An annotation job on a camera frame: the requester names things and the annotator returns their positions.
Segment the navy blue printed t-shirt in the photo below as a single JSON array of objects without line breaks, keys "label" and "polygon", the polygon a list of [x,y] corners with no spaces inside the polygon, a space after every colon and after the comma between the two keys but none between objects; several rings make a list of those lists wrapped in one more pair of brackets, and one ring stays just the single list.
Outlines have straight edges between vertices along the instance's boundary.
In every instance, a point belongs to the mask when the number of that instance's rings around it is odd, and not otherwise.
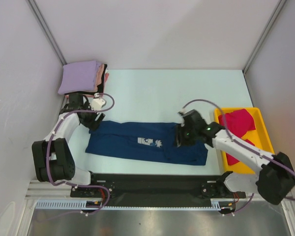
[{"label": "navy blue printed t-shirt", "polygon": [[177,147],[174,122],[103,121],[90,138],[86,153],[131,160],[204,166],[208,150],[197,141]]}]

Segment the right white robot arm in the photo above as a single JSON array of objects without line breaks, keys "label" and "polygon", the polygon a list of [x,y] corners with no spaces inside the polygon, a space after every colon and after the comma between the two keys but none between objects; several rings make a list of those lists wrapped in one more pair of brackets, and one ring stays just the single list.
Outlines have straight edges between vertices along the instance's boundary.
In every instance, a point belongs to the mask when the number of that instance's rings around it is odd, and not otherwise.
[{"label": "right white robot arm", "polygon": [[217,184],[222,197],[232,193],[258,193],[268,203],[278,205],[295,187],[295,172],[289,157],[279,152],[259,149],[237,137],[216,122],[208,124],[196,110],[180,112],[183,122],[176,126],[176,145],[193,145],[197,141],[230,154],[253,170],[253,174],[225,173],[224,180]]}]

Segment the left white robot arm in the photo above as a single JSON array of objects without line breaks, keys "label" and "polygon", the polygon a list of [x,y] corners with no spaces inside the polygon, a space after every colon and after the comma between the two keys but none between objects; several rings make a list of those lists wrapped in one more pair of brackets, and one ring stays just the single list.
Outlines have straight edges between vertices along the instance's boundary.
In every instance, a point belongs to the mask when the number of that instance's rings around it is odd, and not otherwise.
[{"label": "left white robot arm", "polygon": [[82,185],[87,196],[98,193],[99,185],[91,180],[90,171],[75,166],[69,149],[69,140],[79,125],[95,130],[105,115],[100,112],[106,101],[99,94],[93,99],[81,93],[72,93],[64,105],[53,130],[42,141],[32,144],[35,173],[40,182],[53,182],[55,185],[72,183]]}]

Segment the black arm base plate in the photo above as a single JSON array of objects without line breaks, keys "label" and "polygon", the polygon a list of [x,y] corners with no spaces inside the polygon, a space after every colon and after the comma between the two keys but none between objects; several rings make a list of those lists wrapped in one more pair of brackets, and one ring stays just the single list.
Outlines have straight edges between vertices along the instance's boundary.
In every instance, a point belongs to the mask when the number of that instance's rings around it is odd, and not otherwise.
[{"label": "black arm base plate", "polygon": [[91,184],[98,188],[72,189],[73,198],[100,198],[123,201],[155,200],[157,202],[175,202],[183,200],[225,199],[228,201],[244,199],[244,192],[233,193],[223,184],[223,176],[179,176],[179,175],[131,175],[131,174],[92,174]]}]

